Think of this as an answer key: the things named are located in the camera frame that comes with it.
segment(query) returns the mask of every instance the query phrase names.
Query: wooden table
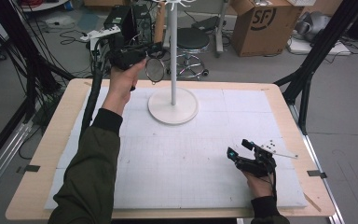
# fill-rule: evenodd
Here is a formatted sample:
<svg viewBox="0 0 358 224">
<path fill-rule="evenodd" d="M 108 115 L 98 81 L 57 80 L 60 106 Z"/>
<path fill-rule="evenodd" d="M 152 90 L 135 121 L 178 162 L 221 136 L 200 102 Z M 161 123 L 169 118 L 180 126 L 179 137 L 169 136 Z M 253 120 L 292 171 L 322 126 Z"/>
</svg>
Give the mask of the wooden table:
<svg viewBox="0 0 358 224">
<path fill-rule="evenodd" d="M 72 80 L 51 122 L 43 136 L 31 165 L 38 165 L 37 173 L 26 172 L 7 209 L 9 220 L 48 219 L 51 211 L 45 210 L 45 202 L 51 188 L 52 179 L 58 160 L 65 149 L 70 132 L 75 124 L 77 114 L 82 107 L 88 90 L 90 79 Z M 137 88 L 169 87 L 171 82 L 161 81 L 152 85 L 150 81 L 140 80 Z M 335 208 L 320 177 L 310 177 L 309 170 L 317 170 L 303 142 L 292 114 L 284 101 L 280 89 L 273 84 L 226 83 L 178 81 L 178 87 L 187 89 L 223 89 L 263 91 L 279 126 L 283 141 L 290 151 L 299 156 L 293 160 L 301 187 L 309 205 L 305 208 L 280 209 L 287 217 L 331 217 Z M 181 217 L 251 217 L 251 209 L 149 209 L 149 210 L 114 210 L 114 218 L 181 218 Z"/>
</svg>

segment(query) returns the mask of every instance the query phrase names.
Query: printed logo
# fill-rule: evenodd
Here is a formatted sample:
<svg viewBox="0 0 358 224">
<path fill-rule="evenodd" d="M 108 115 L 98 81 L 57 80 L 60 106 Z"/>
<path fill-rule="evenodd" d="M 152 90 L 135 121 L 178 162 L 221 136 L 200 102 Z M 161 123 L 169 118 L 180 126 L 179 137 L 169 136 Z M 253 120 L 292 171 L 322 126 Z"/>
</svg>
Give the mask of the printed logo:
<svg viewBox="0 0 358 224">
<path fill-rule="evenodd" d="M 275 14 L 277 12 L 276 8 L 269 8 L 265 10 L 257 10 L 255 12 L 254 19 L 252 21 L 251 30 L 260 31 L 269 27 L 274 21 Z"/>
</svg>

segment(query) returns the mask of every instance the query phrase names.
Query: jacket sleeve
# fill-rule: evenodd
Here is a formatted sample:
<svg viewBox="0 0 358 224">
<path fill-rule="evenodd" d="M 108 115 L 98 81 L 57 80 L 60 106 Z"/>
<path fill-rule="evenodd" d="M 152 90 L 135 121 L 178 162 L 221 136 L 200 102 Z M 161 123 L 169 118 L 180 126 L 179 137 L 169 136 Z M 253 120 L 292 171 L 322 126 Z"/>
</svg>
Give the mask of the jacket sleeve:
<svg viewBox="0 0 358 224">
<path fill-rule="evenodd" d="M 65 171 L 63 185 L 54 196 L 58 206 L 48 223 L 110 223 L 121 122 L 120 115 L 99 110 Z"/>
<path fill-rule="evenodd" d="M 256 198 L 251 201 L 255 211 L 255 218 L 251 224 L 289 224 L 289 220 L 282 216 L 272 196 Z"/>
</svg>

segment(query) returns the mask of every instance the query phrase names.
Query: white pole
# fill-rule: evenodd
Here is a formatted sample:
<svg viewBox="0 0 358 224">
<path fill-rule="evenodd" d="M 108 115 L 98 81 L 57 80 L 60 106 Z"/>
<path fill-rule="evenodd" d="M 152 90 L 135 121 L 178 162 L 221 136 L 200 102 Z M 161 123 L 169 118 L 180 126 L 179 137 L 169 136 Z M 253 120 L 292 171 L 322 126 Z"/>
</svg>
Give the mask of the white pole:
<svg viewBox="0 0 358 224">
<path fill-rule="evenodd" d="M 172 105 L 176 105 L 176 48 L 177 48 L 177 5 L 173 4 L 173 10 L 170 10 L 168 17 L 171 27 L 171 88 L 172 88 Z"/>
</svg>

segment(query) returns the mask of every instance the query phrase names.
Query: round white base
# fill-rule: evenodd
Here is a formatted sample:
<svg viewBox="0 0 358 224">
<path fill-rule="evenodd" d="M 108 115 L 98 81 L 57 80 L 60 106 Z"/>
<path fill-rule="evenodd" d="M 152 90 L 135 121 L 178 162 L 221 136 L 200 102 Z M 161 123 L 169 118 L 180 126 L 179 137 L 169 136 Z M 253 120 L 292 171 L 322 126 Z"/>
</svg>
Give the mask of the round white base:
<svg viewBox="0 0 358 224">
<path fill-rule="evenodd" d="M 176 105 L 172 105 L 171 88 L 164 88 L 149 98 L 148 106 L 155 119 L 167 124 L 186 123 L 199 112 L 196 96 L 191 91 L 181 88 L 176 88 Z"/>
</svg>

